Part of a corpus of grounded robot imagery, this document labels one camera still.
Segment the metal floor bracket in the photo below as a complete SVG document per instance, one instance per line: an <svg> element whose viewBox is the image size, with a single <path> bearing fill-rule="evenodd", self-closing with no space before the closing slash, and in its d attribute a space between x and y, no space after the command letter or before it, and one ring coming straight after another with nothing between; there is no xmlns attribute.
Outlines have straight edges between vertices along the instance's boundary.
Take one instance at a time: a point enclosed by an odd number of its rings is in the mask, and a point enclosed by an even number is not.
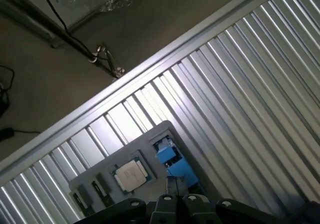
<svg viewBox="0 0 320 224"><path fill-rule="evenodd" d="M89 61L112 78L117 80L125 74L124 68L116 67L116 60L105 42L98 44L91 54L92 58Z"/></svg>

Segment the black power adapter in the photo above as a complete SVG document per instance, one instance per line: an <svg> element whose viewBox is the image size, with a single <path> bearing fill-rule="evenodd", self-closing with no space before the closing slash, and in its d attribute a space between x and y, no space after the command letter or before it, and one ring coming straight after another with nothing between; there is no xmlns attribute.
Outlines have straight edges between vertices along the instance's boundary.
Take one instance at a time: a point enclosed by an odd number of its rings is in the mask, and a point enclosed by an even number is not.
<svg viewBox="0 0 320 224"><path fill-rule="evenodd" d="M0 141L12 138L14 135L15 131L11 127L0 129Z"/></svg>

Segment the black RAM stick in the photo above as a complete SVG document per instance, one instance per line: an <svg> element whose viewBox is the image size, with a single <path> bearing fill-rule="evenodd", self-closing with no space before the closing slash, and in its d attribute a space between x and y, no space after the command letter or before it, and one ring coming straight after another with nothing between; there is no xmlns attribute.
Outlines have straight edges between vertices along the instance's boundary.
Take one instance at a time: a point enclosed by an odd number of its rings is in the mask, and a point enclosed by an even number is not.
<svg viewBox="0 0 320 224"><path fill-rule="evenodd" d="M93 200L83 184L78 185L72 191L72 197L82 212L93 212Z"/></svg>
<svg viewBox="0 0 320 224"><path fill-rule="evenodd" d="M105 207L109 207L112 204L112 200L110 200L110 188L105 182L101 173L98 173L91 182L94 190L97 192L99 198Z"/></svg>

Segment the blue disk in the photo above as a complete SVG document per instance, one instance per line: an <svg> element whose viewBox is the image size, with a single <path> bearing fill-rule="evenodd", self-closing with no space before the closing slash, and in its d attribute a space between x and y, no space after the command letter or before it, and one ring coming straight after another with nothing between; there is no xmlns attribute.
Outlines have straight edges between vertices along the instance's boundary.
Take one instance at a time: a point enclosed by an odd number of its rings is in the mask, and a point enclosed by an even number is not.
<svg viewBox="0 0 320 224"><path fill-rule="evenodd" d="M167 135L152 146L156 151L155 157L169 176L183 177L188 188L198 184L198 177L172 138Z"/></svg>

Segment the grey parts rack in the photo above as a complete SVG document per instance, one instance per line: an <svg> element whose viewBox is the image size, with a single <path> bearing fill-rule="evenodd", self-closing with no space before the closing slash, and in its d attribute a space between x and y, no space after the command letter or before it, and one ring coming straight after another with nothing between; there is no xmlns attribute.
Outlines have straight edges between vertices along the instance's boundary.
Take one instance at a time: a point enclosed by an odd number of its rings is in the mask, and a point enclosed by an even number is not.
<svg viewBox="0 0 320 224"><path fill-rule="evenodd" d="M97 164L90 167L88 170L71 180L69 183L71 197L75 187L84 185L93 201L92 207L94 211L82 212L79 206L76 204L83 215L85 217L89 217L109 207L105 207L92 186L92 180L98 173L102 174L103 179L110 188L109 200L112 201L112 204L110 206L119 203L127 198L138 198L148 203L156 201L160 195L168 193L170 191L173 191L176 195L179 195L177 193L177 176L168 175L165 166L160 164L160 162L156 158L156 150L153 147L153 144L166 136L169 136L171 139L173 139L178 149L187 160L188 155L184 153L184 151L187 150L185 143L174 128L173 124L170 121L166 120L148 130L147 132L143 133L141 136L137 137L129 144L110 154L107 158L99 161ZM154 176L156 177L156 180L154 182L149 182L141 186L140 188L136 189L134 193L125 195L121 191L120 187L116 184L116 181L113 179L110 172L115 169L115 166L122 166L137 155L141 156L149 165L149 168L152 170ZM198 184L189 189L189 193L203 194L204 192L199 178Z"/></svg>

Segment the CPU with silver lid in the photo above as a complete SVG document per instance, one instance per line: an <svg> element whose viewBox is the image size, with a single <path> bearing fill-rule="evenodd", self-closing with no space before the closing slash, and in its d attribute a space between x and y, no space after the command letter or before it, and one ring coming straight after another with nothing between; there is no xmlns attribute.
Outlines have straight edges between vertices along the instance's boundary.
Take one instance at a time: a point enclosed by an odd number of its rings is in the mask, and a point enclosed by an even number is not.
<svg viewBox="0 0 320 224"><path fill-rule="evenodd" d="M134 193L138 188L157 179L149 165L139 155L121 166L114 166L110 175L125 195Z"/></svg>

